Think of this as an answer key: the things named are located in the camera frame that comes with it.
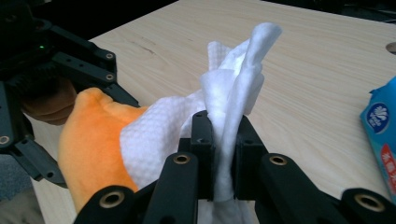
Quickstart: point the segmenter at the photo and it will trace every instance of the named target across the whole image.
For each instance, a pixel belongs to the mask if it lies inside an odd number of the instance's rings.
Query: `textured cloth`
[[[139,189],[158,179],[167,156],[177,151],[180,137],[191,137],[191,116],[206,109],[216,144],[214,202],[199,202],[199,223],[251,223],[246,202],[233,199],[231,163],[236,133],[264,82],[262,59],[281,29],[267,22],[257,25],[250,39],[235,49],[220,42],[208,45],[209,71],[201,76],[201,90],[182,97],[162,98],[122,129],[121,155]]]
[[[0,200],[10,200],[16,194],[32,187],[32,180],[21,165],[10,155],[0,155]]]

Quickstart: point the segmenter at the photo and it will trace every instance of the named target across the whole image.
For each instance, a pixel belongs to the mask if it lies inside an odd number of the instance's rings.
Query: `wooden table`
[[[283,28],[263,61],[265,82],[251,115],[270,152],[294,159],[324,192],[388,192],[362,128],[372,89],[396,75],[396,26],[259,0],[180,0],[92,40],[116,53],[119,83],[151,105],[200,89],[206,46],[235,47],[261,22]],[[56,158],[59,133],[33,121],[36,141]],[[67,189],[34,182],[47,223],[72,223]]]

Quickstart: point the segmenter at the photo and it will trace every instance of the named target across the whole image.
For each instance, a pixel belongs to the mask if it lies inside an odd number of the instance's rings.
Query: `blue package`
[[[396,204],[396,77],[370,92],[370,103],[361,113],[375,158]]]

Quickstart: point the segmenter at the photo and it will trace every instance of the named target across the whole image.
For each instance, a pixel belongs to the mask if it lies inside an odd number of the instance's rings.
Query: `orange plush toy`
[[[146,109],[118,104],[96,88],[78,94],[61,134],[58,158],[77,212],[104,187],[137,191],[122,162],[120,131]]]

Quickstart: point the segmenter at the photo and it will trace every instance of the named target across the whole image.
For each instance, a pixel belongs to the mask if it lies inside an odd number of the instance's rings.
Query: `screw hole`
[[[190,161],[190,157],[186,155],[178,155],[174,157],[174,162],[177,164],[186,164]]]
[[[357,194],[355,195],[355,201],[362,207],[374,212],[383,212],[385,210],[385,205],[371,195]]]
[[[114,78],[114,76],[111,75],[111,74],[108,74],[108,75],[106,76],[106,79],[107,79],[107,80],[111,80],[111,79],[113,79],[113,78]]]
[[[389,53],[396,55],[396,42],[387,44],[386,49]]]
[[[41,30],[44,27],[45,23],[43,21],[36,21],[35,22],[35,29],[37,31]]]
[[[209,140],[204,139],[204,138],[198,138],[198,139],[197,139],[197,142],[199,142],[199,143],[208,143]]]
[[[174,224],[176,220],[174,217],[163,217],[160,221],[161,224]]]
[[[100,199],[99,205],[103,208],[112,208],[122,203],[124,198],[122,191],[109,192]]]
[[[270,162],[275,164],[275,165],[286,165],[288,163],[285,158],[280,157],[280,156],[272,156],[270,157]]]
[[[5,144],[9,141],[8,136],[0,136],[0,144]]]
[[[108,53],[108,54],[106,55],[106,57],[107,57],[108,59],[112,59],[112,58],[114,58],[114,55],[111,54],[111,53]]]

